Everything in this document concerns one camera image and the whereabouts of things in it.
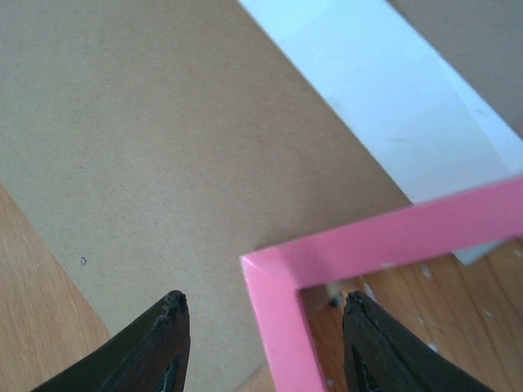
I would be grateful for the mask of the white mat board passepartout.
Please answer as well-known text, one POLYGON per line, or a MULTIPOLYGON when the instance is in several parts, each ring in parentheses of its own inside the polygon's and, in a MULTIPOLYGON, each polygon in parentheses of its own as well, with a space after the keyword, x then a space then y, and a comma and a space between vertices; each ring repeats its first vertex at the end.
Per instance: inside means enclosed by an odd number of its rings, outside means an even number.
POLYGON ((410 202, 521 174, 521 138, 388 2, 243 8, 410 202))

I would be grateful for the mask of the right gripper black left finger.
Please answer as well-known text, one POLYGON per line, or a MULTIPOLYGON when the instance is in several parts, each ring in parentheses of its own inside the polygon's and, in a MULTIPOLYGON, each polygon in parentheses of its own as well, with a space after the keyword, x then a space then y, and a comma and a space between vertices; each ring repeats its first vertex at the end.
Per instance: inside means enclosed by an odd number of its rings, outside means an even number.
POLYGON ((99 349, 36 391, 183 391, 190 354, 186 295, 160 298, 99 349))

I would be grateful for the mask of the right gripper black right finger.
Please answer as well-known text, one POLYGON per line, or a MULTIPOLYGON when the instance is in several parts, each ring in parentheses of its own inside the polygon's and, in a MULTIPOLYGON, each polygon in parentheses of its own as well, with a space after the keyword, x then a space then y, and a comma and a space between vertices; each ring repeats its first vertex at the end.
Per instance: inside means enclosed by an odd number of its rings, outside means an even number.
POLYGON ((367 294, 346 298, 342 330, 349 391, 489 391, 415 336, 367 294))

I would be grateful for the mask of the pink picture frame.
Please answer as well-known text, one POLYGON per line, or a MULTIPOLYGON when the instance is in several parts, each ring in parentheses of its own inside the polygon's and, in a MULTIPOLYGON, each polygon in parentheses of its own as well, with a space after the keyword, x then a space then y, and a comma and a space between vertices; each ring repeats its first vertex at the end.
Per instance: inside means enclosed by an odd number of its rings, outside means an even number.
POLYGON ((513 177, 242 256, 275 388, 325 389, 302 288, 521 235, 522 179, 513 177))

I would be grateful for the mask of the brown fibreboard backing board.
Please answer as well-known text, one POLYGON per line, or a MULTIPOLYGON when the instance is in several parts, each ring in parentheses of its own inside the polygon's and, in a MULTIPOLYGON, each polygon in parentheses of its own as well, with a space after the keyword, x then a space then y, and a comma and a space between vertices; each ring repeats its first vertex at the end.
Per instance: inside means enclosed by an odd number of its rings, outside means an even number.
POLYGON ((240 257, 411 203, 237 1, 4 1, 1 179, 111 332, 172 289, 189 391, 264 362, 240 257))

